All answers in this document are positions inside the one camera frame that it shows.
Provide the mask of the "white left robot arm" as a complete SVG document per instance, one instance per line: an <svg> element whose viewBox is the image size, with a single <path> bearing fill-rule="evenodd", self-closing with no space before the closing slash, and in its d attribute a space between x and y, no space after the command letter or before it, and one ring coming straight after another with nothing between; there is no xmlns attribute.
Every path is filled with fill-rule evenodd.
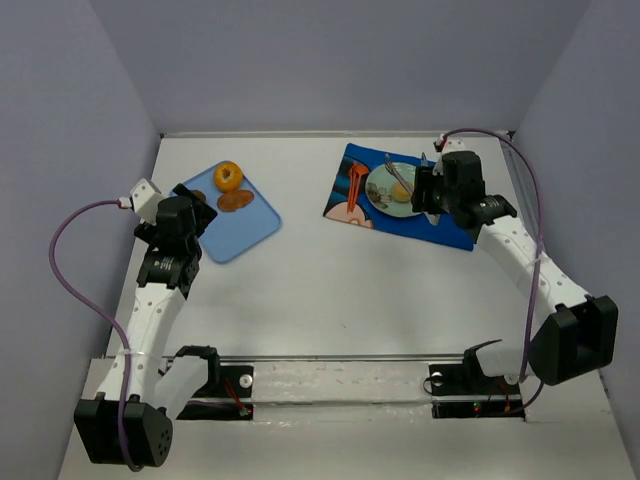
<svg viewBox="0 0 640 480"><path fill-rule="evenodd" d="M210 346L183 346L160 370L172 327L199 272L199 238L216 211L183 184L164 196L139 181L123 207L140 218L134 235L147 245L121 348L91 399L78 401L74 423L89 460L137 472L160 467L173 441L173 423L196 391L220 380Z"/></svg>

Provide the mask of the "green floral plate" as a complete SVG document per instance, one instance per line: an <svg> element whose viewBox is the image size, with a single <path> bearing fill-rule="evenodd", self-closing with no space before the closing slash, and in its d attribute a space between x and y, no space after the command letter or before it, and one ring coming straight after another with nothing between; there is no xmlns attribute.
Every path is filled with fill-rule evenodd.
<svg viewBox="0 0 640 480"><path fill-rule="evenodd" d="M417 216L408 203L397 203L391 198L391 187L398 182L390 175L384 164L375 167L367 176L365 194L369 202L379 212L394 218L405 219Z"/></svg>

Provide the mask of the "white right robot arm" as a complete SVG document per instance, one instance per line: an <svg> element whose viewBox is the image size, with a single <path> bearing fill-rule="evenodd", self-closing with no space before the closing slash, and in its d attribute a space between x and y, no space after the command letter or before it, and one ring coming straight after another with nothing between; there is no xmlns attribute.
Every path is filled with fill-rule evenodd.
<svg viewBox="0 0 640 480"><path fill-rule="evenodd" d="M411 203L430 219L449 216L528 300L522 346L496 340L483 346L475 356L483 375L533 376L555 386L612 362L618 306L571 280L528 233L516 208L487 193L476 153L447 151L434 165L418 166Z"/></svg>

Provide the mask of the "orange plastic fork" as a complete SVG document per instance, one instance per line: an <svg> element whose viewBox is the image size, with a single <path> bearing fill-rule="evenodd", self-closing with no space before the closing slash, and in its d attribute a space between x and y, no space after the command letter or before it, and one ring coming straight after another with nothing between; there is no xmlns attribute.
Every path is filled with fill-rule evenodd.
<svg viewBox="0 0 640 480"><path fill-rule="evenodd" d="M360 184L363 178L369 173L368 168L358 162L354 162L349 170L349 192L347 198L347 212L352 213L355 210L357 198L359 195Z"/></svg>

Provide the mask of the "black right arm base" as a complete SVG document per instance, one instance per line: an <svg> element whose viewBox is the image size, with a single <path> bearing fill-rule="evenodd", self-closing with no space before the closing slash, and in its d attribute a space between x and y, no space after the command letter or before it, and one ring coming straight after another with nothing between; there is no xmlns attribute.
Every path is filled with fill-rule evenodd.
<svg viewBox="0 0 640 480"><path fill-rule="evenodd" d="M472 346L458 363L428 367L422 383L432 400L434 419L525 418L520 387L503 377L489 377L480 367L477 352L497 340Z"/></svg>

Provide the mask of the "small round bread roll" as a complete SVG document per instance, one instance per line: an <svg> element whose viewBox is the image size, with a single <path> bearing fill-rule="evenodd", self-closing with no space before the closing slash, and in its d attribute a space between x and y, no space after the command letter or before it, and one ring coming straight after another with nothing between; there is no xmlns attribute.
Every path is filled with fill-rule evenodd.
<svg viewBox="0 0 640 480"><path fill-rule="evenodd" d="M391 187L391 198L397 203L408 203L411 200L411 194L400 182L395 182Z"/></svg>

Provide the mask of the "metal tongs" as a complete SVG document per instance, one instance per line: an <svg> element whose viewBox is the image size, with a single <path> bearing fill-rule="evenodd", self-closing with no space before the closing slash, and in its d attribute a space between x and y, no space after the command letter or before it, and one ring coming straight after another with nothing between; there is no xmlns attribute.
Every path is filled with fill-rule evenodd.
<svg viewBox="0 0 640 480"><path fill-rule="evenodd" d="M404 177L399 173L399 171L396 169L394 162L391 159L391 156L386 153L385 154L385 169L386 171L392 175L402 186L402 188L407 192L407 194L409 196L412 196L413 194L413 187L411 186L411 184L409 182L407 182Z"/></svg>

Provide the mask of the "blue cartoon placemat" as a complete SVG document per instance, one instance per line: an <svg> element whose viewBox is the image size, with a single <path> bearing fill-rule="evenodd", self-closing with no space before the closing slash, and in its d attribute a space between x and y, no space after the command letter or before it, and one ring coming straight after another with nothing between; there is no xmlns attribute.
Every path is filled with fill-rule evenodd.
<svg viewBox="0 0 640 480"><path fill-rule="evenodd" d="M365 182L367 176L375 167L385 164L386 153L391 156L396 169L404 179L412 183L415 169L423 164L420 159L350 143L344 151L323 216L330 220L383 233L471 251L473 249L471 238L467 233L455 226L448 215L441 216L437 224L432 224L424 213L417 213L417 216L411 218L399 219L387 216L373 207L365 194ZM352 213L348 213L349 170L354 162L365 165L369 173L361 181L355 210Z"/></svg>

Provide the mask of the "blue plastic tray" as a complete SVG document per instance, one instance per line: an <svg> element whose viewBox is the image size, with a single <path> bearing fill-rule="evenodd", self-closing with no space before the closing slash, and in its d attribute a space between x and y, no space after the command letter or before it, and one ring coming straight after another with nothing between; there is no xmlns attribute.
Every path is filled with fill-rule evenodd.
<svg viewBox="0 0 640 480"><path fill-rule="evenodd" d="M253 199L235 211L220 209L218 200L223 192L215 185L214 172L223 164L225 161L182 182L186 188L201 192L207 204L217 212L216 218L200 236L199 241L202 249L218 264L225 264L237 258L281 227L280 215L246 174L239 189L251 192Z"/></svg>

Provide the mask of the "orange glazed donut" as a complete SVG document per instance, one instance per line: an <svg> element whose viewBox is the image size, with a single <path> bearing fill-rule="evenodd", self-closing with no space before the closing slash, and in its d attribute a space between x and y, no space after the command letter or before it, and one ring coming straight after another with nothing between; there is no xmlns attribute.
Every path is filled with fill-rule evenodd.
<svg viewBox="0 0 640 480"><path fill-rule="evenodd" d="M212 178L216 189L221 193L227 193L240 188L244 181L244 173L236 163L225 161L214 168Z"/></svg>

